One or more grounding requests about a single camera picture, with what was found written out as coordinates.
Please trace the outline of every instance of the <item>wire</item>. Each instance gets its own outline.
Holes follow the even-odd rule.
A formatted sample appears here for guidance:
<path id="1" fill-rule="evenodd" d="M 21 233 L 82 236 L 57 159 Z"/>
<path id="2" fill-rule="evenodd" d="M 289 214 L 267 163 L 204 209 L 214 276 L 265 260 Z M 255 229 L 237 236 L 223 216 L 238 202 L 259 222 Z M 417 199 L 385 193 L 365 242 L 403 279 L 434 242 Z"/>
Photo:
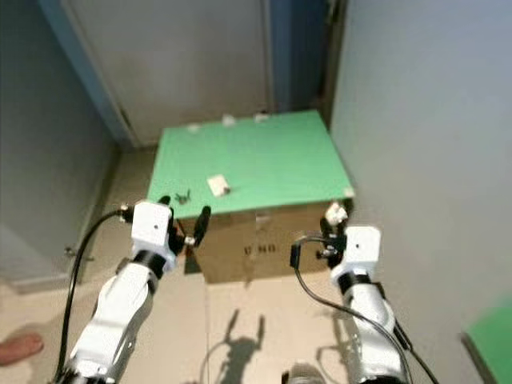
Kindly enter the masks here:
<path id="1" fill-rule="evenodd" d="M 393 344 L 394 348 L 397 350 L 398 354 L 400 355 L 402 364 L 404 365 L 404 370 L 406 372 L 407 380 L 410 384 L 413 384 L 413 378 L 412 378 L 412 375 L 410 374 L 409 364 L 407 362 L 404 351 L 400 347 L 400 344 L 398 344 L 398 342 L 393 338 L 393 336 L 391 336 L 391 334 L 386 330 L 386 328 L 384 328 L 378 322 L 367 318 L 365 315 L 361 314 L 360 312 L 357 312 L 356 310 L 349 308 L 348 306 L 340 306 L 334 302 L 330 302 L 329 300 L 326 300 L 326 299 L 318 296 L 315 292 L 310 290 L 310 288 L 306 285 L 306 283 L 302 279 L 300 271 L 297 268 L 294 268 L 294 269 L 295 269 L 295 275 L 297 276 L 297 280 L 300 283 L 301 287 L 313 300 L 319 302 L 320 304 L 323 304 L 324 306 L 330 306 L 331 308 L 334 308 L 335 310 L 340 310 L 341 312 L 345 312 L 347 314 L 350 314 L 351 316 L 354 316 L 355 318 L 358 318 L 359 320 L 369 323 L 370 325 L 372 325 L 373 328 L 375 328 L 375 330 L 377 332 L 379 332 L 391 344 Z"/>
<path id="2" fill-rule="evenodd" d="M 410 354 L 413 355 L 413 357 L 416 359 L 418 364 L 422 366 L 423 370 L 429 377 L 429 379 L 432 381 L 433 384 L 439 384 L 438 380 L 436 379 L 434 373 L 430 370 L 429 366 L 426 364 L 426 362 L 423 361 L 423 359 L 420 357 L 420 355 L 414 350 L 414 348 L 410 347 L 409 349 Z"/>
<path id="3" fill-rule="evenodd" d="M 74 260 L 73 270 L 71 271 L 70 276 L 70 285 L 67 291 L 67 300 L 66 300 L 66 309 L 64 310 L 64 319 L 62 320 L 62 332 L 61 332 L 61 346 L 58 352 L 58 364 L 57 369 L 55 370 L 54 382 L 57 382 L 59 377 L 62 374 L 62 368 L 64 367 L 64 361 L 66 360 L 66 350 L 67 350 L 67 338 L 70 327 L 70 315 L 71 315 L 71 307 L 73 305 L 73 296 L 74 296 L 74 288 L 77 284 L 78 271 L 80 269 L 80 264 L 83 259 L 83 255 L 86 251 L 87 244 L 91 240 L 94 235 L 94 232 L 109 218 L 113 216 L 122 216 L 123 210 L 113 210 L 108 214 L 104 214 L 100 217 L 99 220 L 96 221 L 95 224 L 87 231 L 86 236 L 83 238 L 80 243 L 80 247 L 78 248 L 77 255 Z"/>

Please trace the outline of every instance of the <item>gray wall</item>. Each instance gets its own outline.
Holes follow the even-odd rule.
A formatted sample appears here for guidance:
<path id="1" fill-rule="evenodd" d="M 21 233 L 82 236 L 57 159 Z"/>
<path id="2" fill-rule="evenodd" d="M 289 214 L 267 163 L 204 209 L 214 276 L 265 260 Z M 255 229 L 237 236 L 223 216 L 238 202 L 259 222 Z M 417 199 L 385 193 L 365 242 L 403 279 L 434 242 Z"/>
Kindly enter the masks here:
<path id="1" fill-rule="evenodd" d="M 66 271 L 116 146 L 35 2 L 2 0 L 0 272 Z"/>
<path id="2" fill-rule="evenodd" d="M 440 382 L 480 382 L 459 334 L 512 293 L 512 3 L 347 17 L 331 128 L 353 222 L 382 229 L 380 277 Z"/>

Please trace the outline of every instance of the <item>door frame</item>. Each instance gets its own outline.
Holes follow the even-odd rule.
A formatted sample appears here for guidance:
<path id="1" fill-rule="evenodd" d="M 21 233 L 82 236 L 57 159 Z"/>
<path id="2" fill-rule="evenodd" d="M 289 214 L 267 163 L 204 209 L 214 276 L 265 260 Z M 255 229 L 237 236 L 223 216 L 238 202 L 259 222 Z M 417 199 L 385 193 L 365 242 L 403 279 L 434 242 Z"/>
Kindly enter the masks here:
<path id="1" fill-rule="evenodd" d="M 275 111 L 275 108 L 270 0 L 256 1 L 260 3 L 265 52 L 263 65 L 266 77 L 266 100 L 268 112 L 271 113 Z M 113 138 L 125 150 L 143 146 L 115 94 L 114 88 L 109 84 L 100 61 L 94 55 L 94 50 L 87 41 L 86 34 L 70 0 L 38 0 L 38 3 Z"/>

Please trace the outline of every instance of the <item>green object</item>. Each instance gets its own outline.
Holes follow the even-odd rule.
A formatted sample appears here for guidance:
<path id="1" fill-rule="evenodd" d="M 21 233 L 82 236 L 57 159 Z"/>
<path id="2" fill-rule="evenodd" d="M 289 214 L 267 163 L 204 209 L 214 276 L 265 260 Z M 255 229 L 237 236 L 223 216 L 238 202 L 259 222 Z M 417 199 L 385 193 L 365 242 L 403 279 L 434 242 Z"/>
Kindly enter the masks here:
<path id="1" fill-rule="evenodd" d="M 222 174 L 231 192 L 220 198 L 207 179 Z M 190 200 L 179 204 L 176 194 Z M 316 111 L 167 128 L 160 140 L 148 199 L 169 195 L 176 218 L 351 197 L 352 187 Z"/>
<path id="2" fill-rule="evenodd" d="M 480 372 L 484 377 L 492 377 L 486 380 L 512 382 L 512 298 L 472 325 L 466 336 Z"/>

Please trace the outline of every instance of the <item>door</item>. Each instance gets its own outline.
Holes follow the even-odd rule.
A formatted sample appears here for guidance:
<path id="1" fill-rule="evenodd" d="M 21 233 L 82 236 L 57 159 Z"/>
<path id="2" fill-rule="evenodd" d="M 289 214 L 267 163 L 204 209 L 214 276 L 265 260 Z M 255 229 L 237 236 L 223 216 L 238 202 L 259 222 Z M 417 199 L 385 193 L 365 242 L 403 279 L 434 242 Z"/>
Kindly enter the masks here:
<path id="1" fill-rule="evenodd" d="M 140 145 L 162 129 L 269 109 L 264 0 L 66 0 Z"/>

